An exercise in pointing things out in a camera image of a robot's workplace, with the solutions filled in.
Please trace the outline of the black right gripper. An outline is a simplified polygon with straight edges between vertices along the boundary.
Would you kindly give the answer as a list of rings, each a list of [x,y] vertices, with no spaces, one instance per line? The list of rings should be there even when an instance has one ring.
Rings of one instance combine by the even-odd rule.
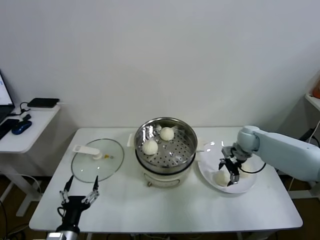
[[[235,159],[235,161],[232,161],[231,158],[225,157],[224,159],[220,159],[220,163],[218,165],[218,169],[220,170],[224,165],[226,166],[228,172],[230,173],[230,180],[227,183],[227,186],[232,186],[234,184],[237,184],[240,179],[240,173],[239,169],[242,167],[242,164],[244,161]]]

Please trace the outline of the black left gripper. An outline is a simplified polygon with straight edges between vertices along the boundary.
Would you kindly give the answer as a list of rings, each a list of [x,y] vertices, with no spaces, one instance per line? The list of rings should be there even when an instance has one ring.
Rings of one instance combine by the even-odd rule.
[[[57,208],[57,212],[61,217],[62,223],[57,229],[79,229],[78,224],[83,211],[86,211],[89,207],[89,203],[93,203],[99,193],[99,177],[96,176],[92,191],[85,196],[70,196],[69,190],[72,185],[74,176],[66,182],[64,189],[59,192],[61,197],[61,206]]]

